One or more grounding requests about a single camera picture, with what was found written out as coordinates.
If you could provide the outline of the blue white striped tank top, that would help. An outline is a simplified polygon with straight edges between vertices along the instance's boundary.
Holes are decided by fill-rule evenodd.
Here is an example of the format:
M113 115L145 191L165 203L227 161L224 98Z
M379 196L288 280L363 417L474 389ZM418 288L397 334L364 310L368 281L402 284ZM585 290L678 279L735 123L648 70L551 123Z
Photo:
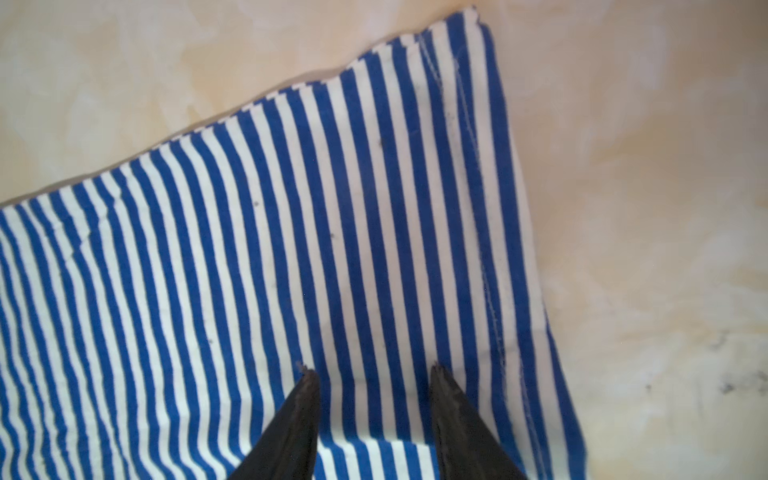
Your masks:
M1 211L1 475L223 479L299 369L320 479L433 479L432 365L584 479L492 34L468 8Z

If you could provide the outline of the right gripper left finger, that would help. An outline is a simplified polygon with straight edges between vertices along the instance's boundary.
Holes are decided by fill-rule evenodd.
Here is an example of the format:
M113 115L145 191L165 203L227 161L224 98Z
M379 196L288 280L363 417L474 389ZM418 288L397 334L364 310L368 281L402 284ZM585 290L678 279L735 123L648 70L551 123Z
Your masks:
M298 383L229 479L311 479L320 410L318 374L303 367Z

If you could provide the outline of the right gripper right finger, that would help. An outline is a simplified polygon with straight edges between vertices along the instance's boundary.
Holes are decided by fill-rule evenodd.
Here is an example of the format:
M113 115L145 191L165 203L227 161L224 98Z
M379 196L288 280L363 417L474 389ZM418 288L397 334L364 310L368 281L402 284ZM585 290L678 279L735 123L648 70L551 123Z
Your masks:
M451 372L439 364L431 368L429 401L441 479L525 477L492 435Z

